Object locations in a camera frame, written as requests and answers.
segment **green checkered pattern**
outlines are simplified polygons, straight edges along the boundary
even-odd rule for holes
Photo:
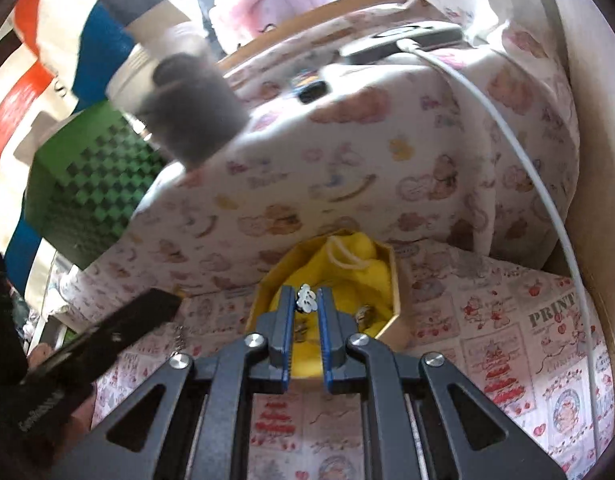
[[[85,269],[121,237],[164,166],[120,112],[98,103],[36,152],[25,219]]]

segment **red stripe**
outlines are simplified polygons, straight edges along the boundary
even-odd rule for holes
[[[32,103],[52,82],[50,73],[38,61],[16,82],[0,104],[0,159],[1,153],[14,131],[28,113]]]
[[[39,47],[36,44],[36,29],[39,14],[40,0],[19,0],[14,7],[14,26],[22,36],[22,41],[39,55]]]

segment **wooden frame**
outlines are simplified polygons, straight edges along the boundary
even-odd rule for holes
[[[337,0],[310,10],[310,12],[296,16],[291,20],[287,20],[287,22],[283,22],[281,26],[274,30],[270,30],[254,38],[250,43],[245,44],[233,54],[220,60],[219,67],[224,72],[228,72],[251,57],[260,54],[267,48],[310,27],[325,23],[354,10],[394,1],[395,0]]]

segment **metal screw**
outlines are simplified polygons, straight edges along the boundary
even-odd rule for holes
[[[246,338],[243,339],[243,341],[245,341],[248,348],[258,348],[265,343],[265,337],[261,334],[257,334],[256,332],[254,332],[252,334],[246,335]]]
[[[352,334],[348,339],[352,346],[366,346],[369,343],[369,336],[366,334]]]
[[[445,362],[445,357],[443,354],[439,354],[438,352],[429,352],[423,356],[423,360],[428,366],[438,368]]]
[[[175,370],[183,370],[190,365],[191,359],[189,355],[186,354],[174,354],[170,357],[169,363],[172,368]]]

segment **yellow cloth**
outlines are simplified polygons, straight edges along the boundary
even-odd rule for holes
[[[328,239],[310,261],[295,270],[283,285],[299,290],[301,285],[307,283],[314,291],[321,286],[329,286],[332,288],[337,310],[352,316],[361,306],[372,306],[375,320],[364,332],[374,337],[393,313],[389,265],[379,259],[376,245],[366,234],[355,233],[331,238],[338,238],[346,251],[341,250],[335,240]],[[276,310],[280,293],[281,289],[276,292],[270,310]],[[322,366],[317,313],[297,313],[295,324],[302,321],[307,326],[306,341],[294,343],[292,372],[303,377],[319,376],[322,374]]]

